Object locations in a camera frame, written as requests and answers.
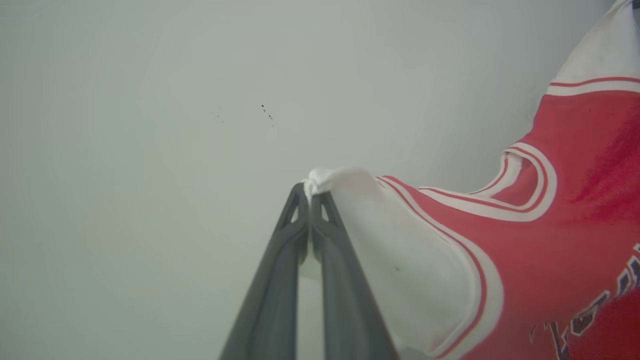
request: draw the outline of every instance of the red stripe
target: red stripe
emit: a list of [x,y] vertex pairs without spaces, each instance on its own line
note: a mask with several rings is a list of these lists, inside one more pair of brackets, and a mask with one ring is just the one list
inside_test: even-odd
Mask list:
[[542,162],[537,157],[535,157],[533,154],[531,154],[530,152],[525,151],[525,150],[523,150],[523,149],[521,149],[519,147],[510,147],[509,149],[516,149],[518,151],[524,152],[525,154],[531,156],[533,159],[536,160],[536,162],[540,166],[540,169],[542,169],[542,181],[544,181],[543,186],[542,186],[542,191],[538,195],[538,198],[536,199],[536,201],[526,209],[513,209],[513,208],[509,208],[508,206],[498,205],[498,204],[494,204],[492,202],[487,202],[486,200],[483,200],[483,199],[473,199],[473,198],[467,197],[467,196],[462,195],[462,194],[453,195],[453,194],[445,193],[445,192],[443,192],[441,190],[432,189],[432,188],[425,188],[425,189],[421,188],[421,190],[429,190],[431,192],[439,193],[440,195],[444,195],[446,197],[450,197],[450,198],[453,198],[453,199],[464,200],[464,201],[467,201],[467,202],[474,202],[476,204],[485,205],[485,206],[491,206],[491,207],[497,208],[497,209],[513,211],[515,213],[527,213],[527,212],[531,211],[532,209],[536,208],[538,205],[540,205],[540,202],[542,201],[542,198],[544,198],[544,194],[545,194],[545,192],[547,190],[547,185],[548,185],[547,171],[545,170],[545,167],[542,166]]
[[[458,241],[456,238],[453,238],[446,231],[444,231],[443,229],[441,229],[440,227],[438,227],[434,223],[430,222],[429,220],[425,219],[420,213],[418,213],[418,211],[415,210],[415,208],[407,201],[407,199],[404,197],[404,195],[392,183],[390,183],[389,181],[387,181],[383,177],[379,177],[379,179],[384,181],[385,183],[389,184],[389,186],[391,186],[391,188],[396,191],[396,193],[400,196],[400,198],[402,198],[404,203],[407,204],[407,206],[409,206],[409,208],[411,210],[413,210],[413,212],[416,215],[418,215],[421,219],[423,219],[425,222],[427,222],[431,226],[435,227],[436,229],[439,229],[443,234],[446,235],[446,237],[448,237],[449,239],[455,241],[460,246],[462,246],[462,248],[465,249],[465,251],[467,251],[467,253],[471,257],[471,260],[474,262],[476,268],[478,269],[478,273],[480,275],[480,287],[481,287],[481,292],[482,292],[482,295],[481,295],[481,298],[480,298],[480,305],[478,307],[479,311],[476,313],[476,317],[474,318],[474,321],[471,322],[471,324],[462,332],[462,334],[458,337],[458,339],[456,341],[454,341],[454,343],[451,344],[451,346],[447,350],[445,350],[442,354],[437,356],[437,357],[444,357],[448,353],[450,353],[454,348],[456,348],[460,344],[460,342],[469,334],[469,332],[471,332],[471,330],[473,330],[474,327],[476,327],[477,323],[480,321],[481,314],[484,311],[484,305],[486,304],[486,279],[484,278],[484,272],[482,270],[482,267],[480,266],[480,261],[478,261],[478,259],[476,258],[476,255],[474,255],[474,253],[471,252],[471,250],[469,250],[469,248],[465,244],[463,244],[462,242]],[[407,187],[404,184],[400,184],[400,185],[403,186],[405,189],[407,189],[407,191],[409,191],[410,189],[414,190],[412,188]]]
[[632,82],[632,83],[640,83],[640,79],[613,77],[613,78],[591,79],[591,80],[583,81],[581,83],[574,83],[574,84],[569,84],[569,83],[551,83],[551,84],[549,84],[549,86],[564,86],[564,87],[571,88],[571,87],[581,86],[581,85],[586,85],[586,84],[591,84],[591,83],[600,83],[600,82],[603,82],[603,81],[629,81],[629,82]]

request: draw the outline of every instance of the white wall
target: white wall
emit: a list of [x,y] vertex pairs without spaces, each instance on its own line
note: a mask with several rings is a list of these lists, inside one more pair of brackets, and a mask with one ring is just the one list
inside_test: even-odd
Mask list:
[[610,3],[3,1],[0,358],[217,357],[296,181],[484,185]]

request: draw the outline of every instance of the printed lettering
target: printed lettering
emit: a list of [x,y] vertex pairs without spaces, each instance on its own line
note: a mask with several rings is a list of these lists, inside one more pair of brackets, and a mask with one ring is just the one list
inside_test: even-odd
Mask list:
[[533,334],[536,332],[536,326],[533,325],[531,331],[529,331],[529,343],[533,344]]
[[551,333],[554,337],[554,343],[556,344],[556,356],[558,360],[569,360],[569,346],[566,342],[566,328],[562,332],[562,336],[558,331],[558,323],[552,322],[551,324]]
[[634,274],[634,285],[633,289],[636,289],[638,285],[640,285],[640,261],[635,256],[631,257],[631,260],[628,262],[629,268],[631,272]]
[[581,312],[578,317],[571,321],[571,333],[576,336],[582,336],[582,333],[591,326],[595,319],[596,312],[600,306],[609,298],[609,290],[605,290],[597,300],[594,301],[587,309]]
[[624,269],[622,274],[618,276],[618,292],[616,293],[616,297],[622,296],[629,288],[630,283],[631,275],[629,275],[629,270]]

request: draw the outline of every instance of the jersey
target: jersey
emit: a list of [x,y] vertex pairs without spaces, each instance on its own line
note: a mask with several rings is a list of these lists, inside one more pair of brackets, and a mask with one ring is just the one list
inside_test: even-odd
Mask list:
[[640,358],[639,33],[618,0],[483,189],[378,179],[474,269],[474,310],[439,359]]

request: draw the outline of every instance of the stain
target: stain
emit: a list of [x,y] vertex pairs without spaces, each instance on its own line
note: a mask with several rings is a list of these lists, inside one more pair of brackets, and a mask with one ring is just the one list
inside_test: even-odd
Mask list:
[[269,117],[269,119],[273,120],[273,117],[271,117],[271,114],[267,112],[267,110],[264,108],[264,105],[262,105],[262,112],[264,112],[265,114],[267,114],[267,116]]

